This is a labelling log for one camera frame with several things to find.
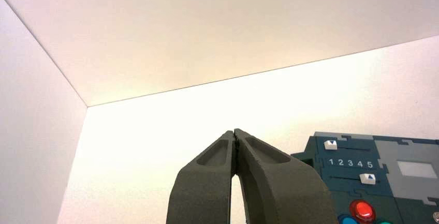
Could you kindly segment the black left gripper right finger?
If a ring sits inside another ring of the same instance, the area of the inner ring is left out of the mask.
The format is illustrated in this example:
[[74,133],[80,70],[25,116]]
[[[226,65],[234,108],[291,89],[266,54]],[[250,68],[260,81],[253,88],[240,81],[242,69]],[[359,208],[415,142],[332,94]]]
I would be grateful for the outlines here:
[[314,168],[241,129],[234,134],[247,223],[338,223]]

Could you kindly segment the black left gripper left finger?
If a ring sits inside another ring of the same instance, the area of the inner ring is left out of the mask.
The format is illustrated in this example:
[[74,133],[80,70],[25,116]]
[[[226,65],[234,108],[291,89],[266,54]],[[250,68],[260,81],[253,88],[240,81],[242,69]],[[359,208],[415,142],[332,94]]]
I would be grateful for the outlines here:
[[229,223],[236,157],[236,138],[228,130],[184,166],[170,193],[166,222]]

